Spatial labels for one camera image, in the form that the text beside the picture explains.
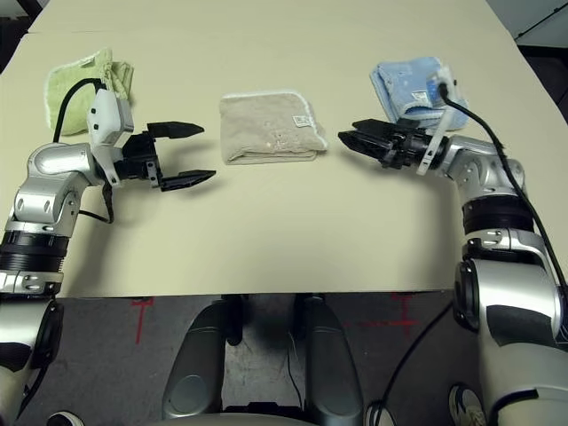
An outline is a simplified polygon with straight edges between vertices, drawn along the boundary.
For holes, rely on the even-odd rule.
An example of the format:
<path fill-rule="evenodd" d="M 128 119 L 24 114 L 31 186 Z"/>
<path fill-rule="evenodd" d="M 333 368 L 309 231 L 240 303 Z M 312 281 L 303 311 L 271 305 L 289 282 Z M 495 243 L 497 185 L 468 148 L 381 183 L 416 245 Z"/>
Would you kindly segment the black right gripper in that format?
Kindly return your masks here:
<path fill-rule="evenodd" d="M 433 136 L 419 121 L 399 119 L 395 123 L 365 119 L 341 131 L 339 139 L 352 151 L 379 161 L 385 169 L 418 166 Z"/>

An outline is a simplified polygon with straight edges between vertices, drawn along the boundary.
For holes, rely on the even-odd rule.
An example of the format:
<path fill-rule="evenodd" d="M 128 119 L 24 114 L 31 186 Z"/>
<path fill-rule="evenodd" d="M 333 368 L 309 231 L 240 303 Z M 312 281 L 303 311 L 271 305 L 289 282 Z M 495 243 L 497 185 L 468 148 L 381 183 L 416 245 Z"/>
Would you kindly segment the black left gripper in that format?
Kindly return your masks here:
<path fill-rule="evenodd" d="M 217 173 L 214 170 L 188 170 L 161 180 L 161 168 L 155 149 L 155 138 L 190 138 L 205 130 L 189 122 L 152 122 L 147 131 L 131 135 L 122 147 L 122 159 L 114 163 L 121 180 L 139 179 L 160 187 L 162 192 L 176 191 L 201 184 Z"/>

